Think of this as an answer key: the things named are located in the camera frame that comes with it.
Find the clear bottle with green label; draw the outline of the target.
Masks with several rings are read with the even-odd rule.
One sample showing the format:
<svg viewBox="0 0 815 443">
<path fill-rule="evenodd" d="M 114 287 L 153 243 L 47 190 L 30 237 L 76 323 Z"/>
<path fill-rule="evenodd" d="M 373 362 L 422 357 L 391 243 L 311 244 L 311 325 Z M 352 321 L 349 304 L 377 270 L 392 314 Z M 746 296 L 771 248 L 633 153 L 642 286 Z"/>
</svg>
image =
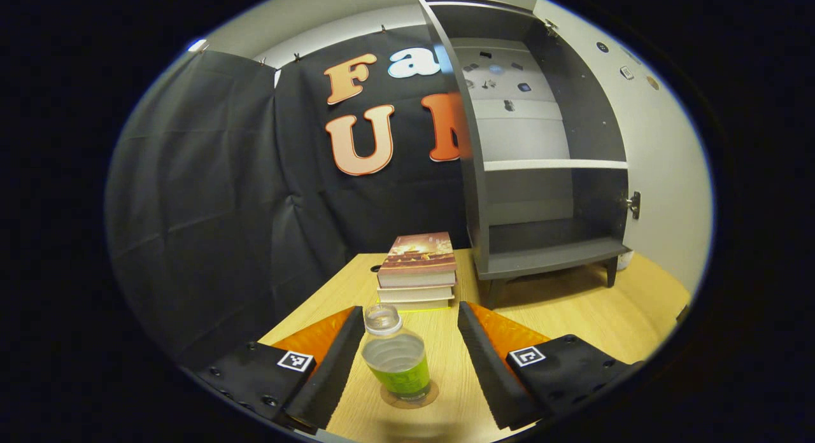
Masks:
<svg viewBox="0 0 815 443">
<path fill-rule="evenodd" d="M 362 356 L 379 383 L 398 400 L 425 400 L 431 380 L 422 337 L 404 326 L 404 318 L 390 304 L 367 307 L 364 328 Z"/>
</svg>

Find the book with reddish cover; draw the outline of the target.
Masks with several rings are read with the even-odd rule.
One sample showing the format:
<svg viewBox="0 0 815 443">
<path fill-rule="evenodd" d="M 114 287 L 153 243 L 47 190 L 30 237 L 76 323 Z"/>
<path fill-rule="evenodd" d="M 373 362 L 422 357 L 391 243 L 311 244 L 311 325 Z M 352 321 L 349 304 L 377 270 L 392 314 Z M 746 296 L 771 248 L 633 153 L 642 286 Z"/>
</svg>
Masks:
<svg viewBox="0 0 815 443">
<path fill-rule="evenodd" d="M 457 261 L 449 233 L 397 237 L 376 277 L 381 288 L 454 285 Z"/>
</svg>

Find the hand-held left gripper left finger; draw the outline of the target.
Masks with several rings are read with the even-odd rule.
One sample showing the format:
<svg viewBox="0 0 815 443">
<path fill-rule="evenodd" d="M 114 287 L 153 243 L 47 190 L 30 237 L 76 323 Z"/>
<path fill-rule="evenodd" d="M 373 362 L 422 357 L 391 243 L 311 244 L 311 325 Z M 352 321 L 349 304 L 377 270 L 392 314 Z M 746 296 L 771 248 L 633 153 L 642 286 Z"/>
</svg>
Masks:
<svg viewBox="0 0 815 443">
<path fill-rule="evenodd" d="M 271 345 L 246 342 L 193 374 L 260 419 L 326 429 L 365 332 L 363 312 L 347 307 Z"/>
</svg>

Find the round brown coaster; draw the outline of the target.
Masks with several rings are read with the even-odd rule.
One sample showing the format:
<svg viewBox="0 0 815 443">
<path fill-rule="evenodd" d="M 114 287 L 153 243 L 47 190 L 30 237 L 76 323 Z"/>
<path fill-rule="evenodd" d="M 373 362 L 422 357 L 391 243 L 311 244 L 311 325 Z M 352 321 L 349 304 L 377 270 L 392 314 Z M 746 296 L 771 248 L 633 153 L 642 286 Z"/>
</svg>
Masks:
<svg viewBox="0 0 815 443">
<path fill-rule="evenodd" d="M 437 397 L 439 396 L 439 385 L 436 382 L 431 380 L 430 388 L 428 392 L 425 394 L 424 397 L 421 399 L 416 400 L 403 400 L 398 398 L 395 394 L 388 391 L 384 385 L 379 388 L 379 394 L 381 394 L 382 400 L 384 402 L 396 409 L 420 409 L 422 407 L 428 406 L 432 404 Z"/>
</svg>

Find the beige cabinet door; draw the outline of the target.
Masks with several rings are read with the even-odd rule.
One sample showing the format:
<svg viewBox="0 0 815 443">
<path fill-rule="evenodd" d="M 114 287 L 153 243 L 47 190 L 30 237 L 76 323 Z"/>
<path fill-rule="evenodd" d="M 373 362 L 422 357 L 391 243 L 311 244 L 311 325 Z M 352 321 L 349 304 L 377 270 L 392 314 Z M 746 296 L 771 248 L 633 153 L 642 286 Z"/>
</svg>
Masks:
<svg viewBox="0 0 815 443">
<path fill-rule="evenodd" d="M 537 0 L 533 13 L 552 22 L 585 61 L 614 111 L 628 185 L 641 196 L 640 217 L 628 224 L 624 243 L 695 296 L 713 240 L 715 197 L 693 119 L 641 50 L 552 0 Z"/>
</svg>

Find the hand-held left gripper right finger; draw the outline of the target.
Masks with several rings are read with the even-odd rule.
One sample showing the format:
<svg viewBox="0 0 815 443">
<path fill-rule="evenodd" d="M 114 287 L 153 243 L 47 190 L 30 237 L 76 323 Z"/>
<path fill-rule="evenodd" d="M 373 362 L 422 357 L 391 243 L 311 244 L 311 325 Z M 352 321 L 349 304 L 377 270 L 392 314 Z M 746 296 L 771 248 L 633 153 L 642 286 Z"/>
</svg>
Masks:
<svg viewBox="0 0 815 443">
<path fill-rule="evenodd" d="M 641 367 L 579 336 L 549 338 L 472 302 L 459 305 L 458 330 L 501 429 L 563 419 Z"/>
</svg>

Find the grey cabinet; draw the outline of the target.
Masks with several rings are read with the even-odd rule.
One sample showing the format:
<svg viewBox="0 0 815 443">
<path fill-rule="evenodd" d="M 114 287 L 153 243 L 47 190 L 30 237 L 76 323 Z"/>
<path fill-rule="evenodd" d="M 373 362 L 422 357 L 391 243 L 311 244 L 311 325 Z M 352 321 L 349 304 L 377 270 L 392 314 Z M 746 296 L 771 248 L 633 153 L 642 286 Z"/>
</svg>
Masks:
<svg viewBox="0 0 815 443">
<path fill-rule="evenodd" d="M 418 0 L 452 103 L 472 260 L 491 309 L 509 281 L 600 263 L 624 246 L 628 158 L 576 38 L 495 0 Z"/>
</svg>

